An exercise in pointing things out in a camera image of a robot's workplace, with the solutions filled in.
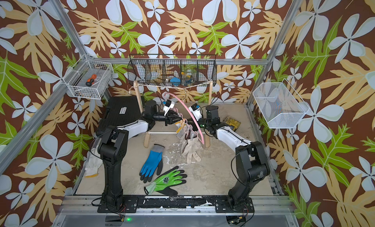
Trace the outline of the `pink clip hanger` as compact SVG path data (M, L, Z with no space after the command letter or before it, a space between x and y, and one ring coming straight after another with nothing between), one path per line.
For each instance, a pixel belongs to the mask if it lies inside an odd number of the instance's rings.
M199 141L204 145L205 144L205 139L204 139L204 136L203 136L203 133L202 133L202 130L200 129L200 125L198 123L198 120L196 119L196 116L194 115L193 113L193 110L190 109L189 107L187 107L187 105L180 99L178 98L176 95L174 95L173 93L170 93L170 92L167 92L168 95L170 96L173 96L178 102L180 102L183 107L188 111L189 115L191 116L192 120L194 121L194 124L196 125L197 127L197 130L200 134L200 138ZM167 101L164 103L164 108L163 108L163 111L164 111L164 115L166 116L166 114L169 112L170 109L173 109L174 108L174 105L175 105L175 102L171 102L171 104L167 104Z

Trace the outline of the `green rubber glove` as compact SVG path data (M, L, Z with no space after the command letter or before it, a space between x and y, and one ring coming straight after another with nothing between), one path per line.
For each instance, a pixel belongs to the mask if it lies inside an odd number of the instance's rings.
M185 178L187 178L185 171L180 170L178 166L175 166L161 174L148 186L145 186L145 194L151 195L154 192L158 192L166 196L177 196L178 191L172 189L172 187L185 184Z

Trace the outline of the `white cotton glove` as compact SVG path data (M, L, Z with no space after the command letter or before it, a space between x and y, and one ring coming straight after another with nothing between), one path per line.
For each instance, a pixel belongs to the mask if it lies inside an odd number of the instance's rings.
M198 137L198 132L194 131L191 125L188 125L185 129L185 140L194 139Z

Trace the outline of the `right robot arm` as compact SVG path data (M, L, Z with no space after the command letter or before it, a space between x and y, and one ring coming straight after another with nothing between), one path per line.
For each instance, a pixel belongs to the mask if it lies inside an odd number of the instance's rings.
M249 207L249 194L271 172L264 146L258 141L251 142L245 139L234 132L227 123L222 122L218 106L215 105L206 107L206 117L200 119L198 124L201 129L235 152L230 163L235 162L236 184L228 192L228 207L233 212Z

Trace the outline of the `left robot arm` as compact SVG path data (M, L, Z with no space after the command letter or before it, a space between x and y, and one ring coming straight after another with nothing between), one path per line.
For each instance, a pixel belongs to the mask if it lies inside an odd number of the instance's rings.
M151 130L156 122L171 125L182 119L173 110L175 103L171 100L164 103L162 112L158 111L158 105L153 100L145 103L144 112L132 106L134 100L127 103L121 103L121 100L121 97L110 99L97 129L97 135L101 138L98 153L104 165L105 181L100 207L111 212L119 212L125 207L121 164L127 153L128 140Z

